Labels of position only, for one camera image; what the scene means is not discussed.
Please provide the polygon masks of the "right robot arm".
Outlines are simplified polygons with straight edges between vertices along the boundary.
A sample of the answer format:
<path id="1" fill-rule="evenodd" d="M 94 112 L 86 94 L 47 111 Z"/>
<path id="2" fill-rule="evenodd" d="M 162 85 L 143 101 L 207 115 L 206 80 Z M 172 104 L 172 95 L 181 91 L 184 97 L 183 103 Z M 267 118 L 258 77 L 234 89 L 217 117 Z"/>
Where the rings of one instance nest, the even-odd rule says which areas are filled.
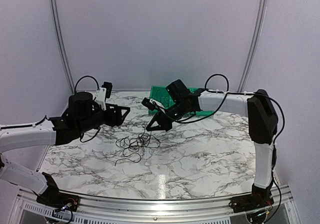
<path id="1" fill-rule="evenodd" d="M 146 127 L 148 132 L 169 131 L 173 123 L 189 124 L 181 118 L 186 114 L 208 111 L 236 114 L 248 118 L 248 133 L 255 148 L 255 177 L 250 194 L 231 198 L 229 206 L 234 212 L 251 210 L 274 203 L 271 188 L 275 183 L 274 168 L 277 162 L 276 139 L 279 117 L 274 108 L 278 104 L 264 89 L 254 92 L 212 90 L 207 86 L 190 91 L 178 79 L 166 88 L 174 104 L 168 108 L 152 98 L 144 98 L 142 105 L 156 114 Z"/>

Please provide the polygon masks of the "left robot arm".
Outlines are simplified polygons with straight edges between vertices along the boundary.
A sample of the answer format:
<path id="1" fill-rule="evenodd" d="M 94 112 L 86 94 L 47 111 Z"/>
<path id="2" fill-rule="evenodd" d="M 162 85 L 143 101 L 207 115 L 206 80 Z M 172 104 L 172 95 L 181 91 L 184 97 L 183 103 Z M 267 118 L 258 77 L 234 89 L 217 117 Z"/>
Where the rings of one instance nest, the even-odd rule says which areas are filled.
<path id="1" fill-rule="evenodd" d="M 60 206 L 64 200 L 63 194 L 50 174 L 32 171 L 5 158 L 4 153 L 36 146 L 62 146 L 77 139 L 82 141 L 86 132 L 100 131 L 103 125 L 119 127 L 131 109 L 106 102 L 112 88 L 112 83 L 104 82 L 97 85 L 93 93 L 75 89 L 61 116 L 44 117 L 38 122 L 1 125 L 1 180 L 30 189 L 39 200 L 53 207 Z"/>

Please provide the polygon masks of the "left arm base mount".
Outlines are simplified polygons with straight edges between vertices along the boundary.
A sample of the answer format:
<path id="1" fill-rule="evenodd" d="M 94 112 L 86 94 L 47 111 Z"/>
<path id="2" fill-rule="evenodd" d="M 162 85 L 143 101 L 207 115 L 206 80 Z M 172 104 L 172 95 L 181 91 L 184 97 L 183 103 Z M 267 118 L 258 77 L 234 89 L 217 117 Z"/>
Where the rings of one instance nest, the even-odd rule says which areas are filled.
<path id="1" fill-rule="evenodd" d="M 36 194 L 36 202 L 61 211 L 68 210 L 76 212 L 79 206 L 80 197 L 60 192 L 57 195 L 52 196 Z"/>

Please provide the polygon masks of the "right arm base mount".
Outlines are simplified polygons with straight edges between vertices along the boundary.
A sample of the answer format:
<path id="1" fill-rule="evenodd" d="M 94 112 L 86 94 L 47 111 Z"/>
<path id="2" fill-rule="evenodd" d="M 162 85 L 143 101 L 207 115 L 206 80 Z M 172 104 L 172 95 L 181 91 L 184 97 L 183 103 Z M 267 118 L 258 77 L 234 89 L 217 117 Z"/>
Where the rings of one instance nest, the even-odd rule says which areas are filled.
<path id="1" fill-rule="evenodd" d="M 248 212 L 255 209 L 261 209 L 264 207 L 270 207 L 274 204 L 272 196 L 267 195 L 263 197 L 260 194 L 245 194 L 240 196 L 234 196 L 230 199 L 228 206 L 234 213 Z"/>

